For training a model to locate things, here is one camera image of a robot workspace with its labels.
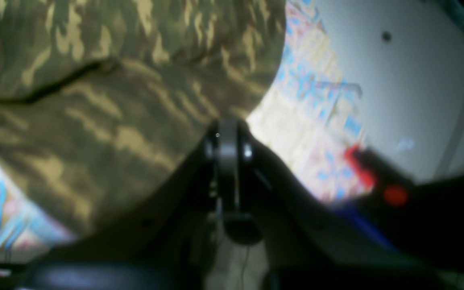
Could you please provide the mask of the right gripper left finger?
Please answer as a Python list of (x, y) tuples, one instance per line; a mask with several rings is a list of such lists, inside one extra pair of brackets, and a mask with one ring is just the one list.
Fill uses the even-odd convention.
[(202, 290), (189, 242), (211, 208), (213, 133), (148, 200), (107, 228), (54, 249), (27, 272), (28, 290)]

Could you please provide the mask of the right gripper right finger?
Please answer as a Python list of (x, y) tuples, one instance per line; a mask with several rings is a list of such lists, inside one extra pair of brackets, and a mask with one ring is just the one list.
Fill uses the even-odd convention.
[(313, 201), (308, 190), (282, 160), (256, 140), (245, 122), (238, 122), (242, 163), (258, 170), (263, 180), (282, 196), (290, 216), (326, 255), (335, 270), (317, 271), (323, 289), (447, 290), (435, 269), (464, 274), (464, 176), (428, 184), (414, 184), (402, 207), (372, 204), (367, 197), (352, 203), (387, 237), (398, 252), (364, 235), (331, 207)]

